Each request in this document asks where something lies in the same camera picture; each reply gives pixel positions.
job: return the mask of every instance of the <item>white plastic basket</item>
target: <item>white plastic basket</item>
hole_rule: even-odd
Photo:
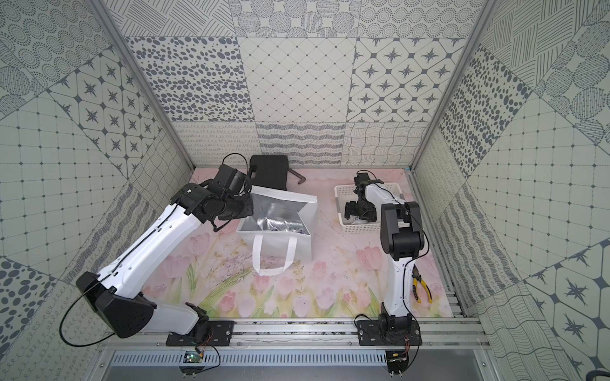
[[[385,188],[392,192],[394,197],[402,198],[403,191],[400,189],[400,185],[395,182],[387,182],[379,184],[381,188]],[[335,187],[335,202],[337,203],[337,214],[339,215],[339,223],[341,224],[341,231],[343,233],[366,233],[366,232],[379,232],[381,230],[381,222],[366,223],[366,224],[349,224],[348,220],[345,219],[345,203],[349,201],[357,201],[358,196],[354,193],[356,186],[352,185],[338,185]],[[377,221],[381,221],[381,210],[377,210]],[[402,221],[398,222],[398,227],[408,226]]]

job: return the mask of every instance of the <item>metal vent grille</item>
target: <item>metal vent grille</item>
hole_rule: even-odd
[[[184,355],[191,351],[116,351],[112,359],[113,366],[171,366],[183,364]],[[223,366],[304,366],[304,365],[350,365],[379,366],[385,365],[386,353],[375,349],[358,349],[346,351],[312,351],[312,350],[239,350],[219,349]],[[212,366],[218,364],[218,355],[206,354],[201,363],[189,363],[189,366]]]

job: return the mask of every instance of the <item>bag handle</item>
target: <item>bag handle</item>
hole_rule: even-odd
[[[273,276],[278,275],[284,272],[292,262],[295,260],[296,253],[296,242],[297,237],[290,237],[288,241],[288,251],[286,252],[286,261],[284,262],[284,267],[278,267],[275,269],[260,269],[260,249],[263,244],[263,236],[258,234],[254,237],[254,243],[252,245],[252,267],[259,273],[259,275],[263,276]]]

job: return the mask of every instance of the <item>black mounting plate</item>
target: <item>black mounting plate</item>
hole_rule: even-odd
[[[208,345],[213,345],[216,347],[226,347],[229,346],[231,342],[231,337],[233,336],[233,327],[235,326],[235,322],[231,320],[210,320],[208,323],[209,335],[212,335],[212,339],[208,343]],[[200,345],[203,343],[196,343],[193,340],[192,336],[189,335],[179,335],[178,333],[170,332],[167,336],[167,341],[165,345],[168,347],[191,347]]]
[[[391,337],[384,337],[382,339],[377,320],[358,320],[356,321],[356,327],[358,327],[358,342],[362,347],[376,345],[397,345],[404,347],[406,332],[395,332],[392,333]],[[423,343],[419,324],[415,320],[411,322],[411,331],[406,333],[406,336],[409,338],[409,345],[411,346],[418,346]]]

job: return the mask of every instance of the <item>yellow pliers handle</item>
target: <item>yellow pliers handle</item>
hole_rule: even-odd
[[[423,280],[421,280],[420,283],[422,284],[424,290],[426,290],[426,294],[428,295],[428,303],[432,304],[432,293],[430,292],[428,285]],[[422,300],[417,295],[417,279],[415,278],[413,279],[413,295],[415,295],[415,300],[421,304]]]

